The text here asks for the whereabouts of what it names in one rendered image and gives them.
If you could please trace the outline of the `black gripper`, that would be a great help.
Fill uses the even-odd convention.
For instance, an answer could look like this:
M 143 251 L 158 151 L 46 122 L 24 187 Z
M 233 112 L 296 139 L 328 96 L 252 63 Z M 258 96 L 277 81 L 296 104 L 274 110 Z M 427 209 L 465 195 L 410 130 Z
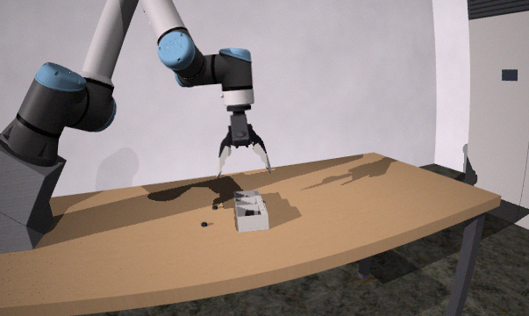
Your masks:
M 245 111 L 247 110 L 251 110 L 251 105 L 247 105 L 247 106 L 238 106 L 238 107 L 226 107 L 227 111 L 232 111 L 232 115 L 236 115 L 236 114 L 245 114 Z M 234 112 L 234 114 L 233 114 Z M 262 139 L 260 138 L 260 136 L 258 136 L 255 131 L 253 130 L 253 126 L 251 124 L 247 124 L 248 125 L 248 131 L 249 131 L 249 136 L 250 136 L 250 145 L 252 144 L 254 146 L 253 150 L 256 154 L 258 154 L 260 157 L 261 157 L 261 160 L 266 164 L 266 168 L 267 170 L 271 172 L 271 166 L 270 166 L 270 163 L 269 163 L 269 160 L 268 160 L 268 155 L 267 155 L 267 151 L 266 151 L 266 148 L 264 146 L 264 143 L 262 141 Z M 228 126 L 230 127 L 230 126 Z M 217 178 L 219 177 L 219 175 L 221 174 L 222 172 L 222 167 L 225 165 L 225 159 L 230 156 L 232 150 L 231 150 L 231 146 L 232 146 L 232 131 L 231 131 L 231 127 L 228 128 L 228 133 L 226 135 L 226 137 L 223 139 L 223 141 L 221 142 L 221 145 L 220 145 L 220 149 L 219 149 L 219 156 L 218 156 L 218 167 L 217 167 Z M 231 145 L 231 146 L 230 146 Z

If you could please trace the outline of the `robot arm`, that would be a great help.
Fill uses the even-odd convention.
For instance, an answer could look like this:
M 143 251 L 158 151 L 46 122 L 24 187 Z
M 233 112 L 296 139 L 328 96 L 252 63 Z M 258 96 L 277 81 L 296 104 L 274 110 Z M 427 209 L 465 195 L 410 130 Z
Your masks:
M 96 133 L 112 123 L 117 106 L 111 78 L 138 2 L 107 0 L 79 75 L 52 62 L 41 66 L 17 116 L 0 135 L 7 152 L 24 162 L 51 167 L 65 126 Z M 254 103 L 248 50 L 224 48 L 219 54 L 203 55 L 172 0 L 140 2 L 157 40 L 158 55 L 175 72 L 181 87 L 222 84 L 224 106 Z M 232 144 L 250 145 L 247 115 L 230 119 Z

